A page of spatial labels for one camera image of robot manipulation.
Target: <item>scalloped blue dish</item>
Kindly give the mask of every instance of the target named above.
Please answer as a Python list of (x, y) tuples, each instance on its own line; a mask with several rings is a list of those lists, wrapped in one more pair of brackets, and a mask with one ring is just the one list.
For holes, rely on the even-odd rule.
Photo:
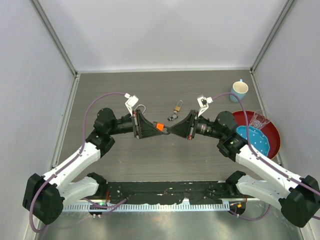
[[(238, 126), (236, 129), (236, 132), (243, 137), (244, 139), (247, 139), (247, 128), (246, 126)], [(259, 129), (254, 128), (253, 126), (249, 126), (249, 133), (250, 133), (250, 141), (251, 144), (263, 155), (268, 156), (268, 153), (270, 151), (270, 144), (269, 140), (266, 137), (266, 135), (263, 134), (262, 131)]]

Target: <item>orange object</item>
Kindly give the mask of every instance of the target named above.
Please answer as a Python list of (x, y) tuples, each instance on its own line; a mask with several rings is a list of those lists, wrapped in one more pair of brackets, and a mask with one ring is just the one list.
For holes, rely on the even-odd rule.
[(161, 132), (164, 131), (165, 125), (163, 123), (157, 123), (156, 128), (159, 129)]

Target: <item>metal corner post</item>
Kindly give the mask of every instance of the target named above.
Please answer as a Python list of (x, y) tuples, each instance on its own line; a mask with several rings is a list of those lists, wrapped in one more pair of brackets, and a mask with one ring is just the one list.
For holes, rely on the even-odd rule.
[(51, 39), (53, 40), (56, 48), (58, 49), (58, 51), (60, 52), (62, 58), (64, 59), (65, 63), (67, 64), (68, 68), (70, 69), (72, 75), (74, 77), (77, 76), (77, 71), (74, 67), (74, 65), (72, 64), (64, 46), (62, 45), (62, 43), (59, 40), (59, 37), (56, 33), (56, 31), (54, 30), (52, 24), (50, 23), (44, 9), (42, 8), (39, 0), (29, 0), (30, 3), (32, 4), (34, 10), (36, 11), (36, 13), (38, 14), (40, 20), (42, 21), (44, 27), (46, 28), (47, 32), (49, 33)]
[(266, 38), (266, 40), (264, 41), (264, 44), (258, 54), (258, 56), (256, 57), (252, 67), (251, 67), (251, 72), (255, 72), (258, 65), (260, 64), (262, 58), (264, 57), (264, 55), (266, 54), (269, 46), (271, 45), (272, 41), (274, 40), (274, 38), (276, 37), (279, 29), (281, 28), (282, 24), (284, 23), (284, 21), (286, 20), (288, 14), (290, 13), (291, 9), (293, 8), (293, 6), (295, 5), (295, 3), (297, 2), (297, 0), (287, 0), (286, 3), (284, 4), (278, 18), (276, 19), (268, 37)]

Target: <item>keychain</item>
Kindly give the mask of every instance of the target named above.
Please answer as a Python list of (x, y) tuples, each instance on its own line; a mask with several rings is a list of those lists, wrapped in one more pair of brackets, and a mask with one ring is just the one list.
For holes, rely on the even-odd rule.
[(184, 101), (182, 100), (178, 101), (178, 104), (175, 106), (173, 110), (172, 116), (168, 117), (168, 121), (173, 121), (174, 119), (178, 118), (178, 112), (180, 112), (183, 103)]

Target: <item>robotic arm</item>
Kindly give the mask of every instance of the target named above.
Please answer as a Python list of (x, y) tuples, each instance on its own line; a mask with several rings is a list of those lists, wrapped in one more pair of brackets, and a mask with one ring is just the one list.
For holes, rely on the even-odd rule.
[[(320, 197), (296, 183), (304, 183), (319, 192), (318, 182), (309, 175), (302, 178), (284, 169), (253, 148), (258, 156), (254, 155), (248, 141), (236, 133), (238, 125), (231, 112), (220, 112), (215, 121), (202, 116), (213, 102), (212, 98), (198, 97), (199, 111), (191, 110), (184, 120), (166, 127), (162, 123), (148, 121), (140, 110), (133, 110), (138, 98), (128, 94), (126, 97), (128, 100), (125, 105), (129, 110), (127, 115), (117, 119), (110, 108), (103, 108), (97, 113), (94, 130), (85, 140), (84, 146), (81, 146), (83, 151), (76, 160), (74, 158), (79, 154), (79, 150), (51, 171), (42, 176), (35, 173), (28, 179), (22, 205), (30, 210), (38, 189), (55, 175), (41, 191), (33, 208), (33, 215), (44, 224), (54, 222), (63, 208), (69, 204), (87, 196), (104, 195), (108, 187), (107, 181), (94, 172), (81, 181), (75, 183), (71, 181), (111, 149), (115, 143), (112, 135), (132, 132), (137, 139), (167, 134), (174, 134), (187, 140), (192, 140), (196, 134), (219, 139), (217, 147), (222, 155), (246, 166), (266, 180), (266, 182), (256, 180), (244, 172), (236, 171), (226, 180), (231, 192), (249, 195), (276, 207), (298, 227), (304, 227), (320, 208)], [(285, 172), (289, 177), (286, 178), (266, 166), (260, 158), (273, 168)]]

